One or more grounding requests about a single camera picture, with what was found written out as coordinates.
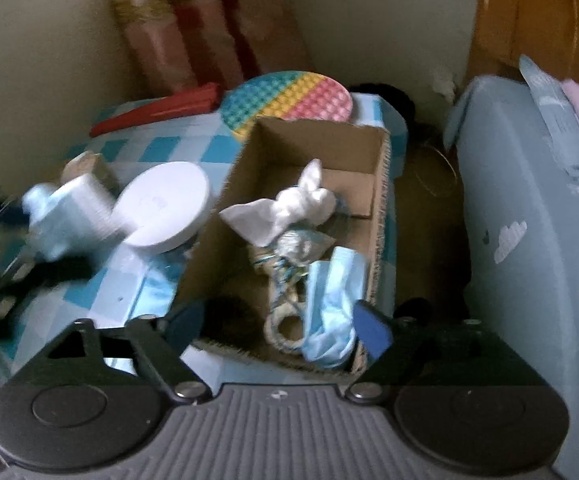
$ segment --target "white round lid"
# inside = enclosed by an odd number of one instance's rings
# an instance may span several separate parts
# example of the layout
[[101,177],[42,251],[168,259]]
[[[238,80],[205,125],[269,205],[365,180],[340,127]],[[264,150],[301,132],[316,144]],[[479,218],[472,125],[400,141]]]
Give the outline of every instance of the white round lid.
[[205,223],[212,190],[205,172],[191,162],[167,162],[141,173],[114,207],[129,227],[124,243],[144,254],[159,254],[185,243]]

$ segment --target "wall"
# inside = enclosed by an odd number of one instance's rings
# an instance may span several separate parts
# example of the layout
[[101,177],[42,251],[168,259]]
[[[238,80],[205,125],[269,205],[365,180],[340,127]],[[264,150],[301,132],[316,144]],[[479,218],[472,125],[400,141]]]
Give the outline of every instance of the wall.
[[476,0],[293,0],[318,71],[343,84],[404,90],[420,120],[442,124],[448,104],[431,91],[438,68],[460,82]]
[[0,186],[56,175],[106,106],[141,97],[108,0],[0,0]]

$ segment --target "brown cardboard piece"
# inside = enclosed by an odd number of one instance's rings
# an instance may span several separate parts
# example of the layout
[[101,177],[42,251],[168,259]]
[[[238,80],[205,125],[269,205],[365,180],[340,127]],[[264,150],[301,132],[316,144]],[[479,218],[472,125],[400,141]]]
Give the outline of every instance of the brown cardboard piece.
[[[218,212],[234,204],[274,198],[280,190],[297,183],[302,168],[313,158],[319,158],[323,165],[323,186],[340,193],[348,204],[349,229],[343,243],[338,244],[367,257],[366,299],[373,301],[383,250],[389,150],[389,137],[383,128],[259,119],[194,248],[174,307],[194,299],[230,296],[241,300],[241,308],[247,305],[251,310],[243,319],[258,316],[265,320],[269,313],[268,278],[254,272],[247,256],[247,243],[221,220]],[[220,307],[208,310],[206,327],[217,316],[221,316]],[[250,338],[246,348],[236,350],[284,367],[316,370],[300,356],[276,351],[259,332]],[[221,353],[220,346],[230,345],[220,335],[216,339],[205,342],[203,348]],[[360,372],[364,366],[364,351],[358,345],[351,369]]]

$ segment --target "dark brown floor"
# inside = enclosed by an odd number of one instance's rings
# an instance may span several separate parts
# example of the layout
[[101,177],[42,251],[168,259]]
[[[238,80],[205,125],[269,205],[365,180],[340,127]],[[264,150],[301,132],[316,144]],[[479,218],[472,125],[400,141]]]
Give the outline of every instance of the dark brown floor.
[[[434,306],[433,321],[462,319],[470,263],[460,175],[455,178],[441,154],[422,142],[411,142],[407,152],[403,176],[394,181],[396,304],[425,298]],[[449,159],[458,175],[455,155]]]

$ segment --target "striped curtain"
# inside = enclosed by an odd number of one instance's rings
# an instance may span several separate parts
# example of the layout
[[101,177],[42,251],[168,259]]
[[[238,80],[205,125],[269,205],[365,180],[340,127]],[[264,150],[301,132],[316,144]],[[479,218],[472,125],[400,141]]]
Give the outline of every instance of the striped curtain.
[[112,0],[155,96],[309,70],[288,0]]

